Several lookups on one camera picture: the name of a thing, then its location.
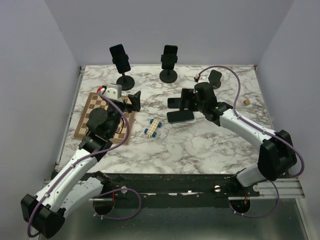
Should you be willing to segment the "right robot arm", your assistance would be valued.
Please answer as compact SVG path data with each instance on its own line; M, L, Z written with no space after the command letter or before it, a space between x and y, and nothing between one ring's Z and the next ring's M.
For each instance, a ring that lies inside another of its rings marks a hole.
M243 195L252 184L275 181L297 163L288 132L275 132L237 115L230 104L217 100L208 82L182 89L179 107L202 113L208 121L232 131L258 149L257 163L239 171L230 183L230 191L236 196Z

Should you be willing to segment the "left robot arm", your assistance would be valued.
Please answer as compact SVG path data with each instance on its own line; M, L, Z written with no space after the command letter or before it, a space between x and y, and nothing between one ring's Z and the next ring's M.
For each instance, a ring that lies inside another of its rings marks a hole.
M68 164L35 195L26 194L20 202L29 238L53 237L62 228L67 215L91 198L115 198L117 189L100 171L93 173L80 188L76 185L108 152L124 144L114 145L111 139L120 122L130 125L125 113L141 110L141 92L128 95L129 102L122 100L119 92L111 96L98 90L97 94L108 103L108 108L95 108L90 112L86 123L88 132Z

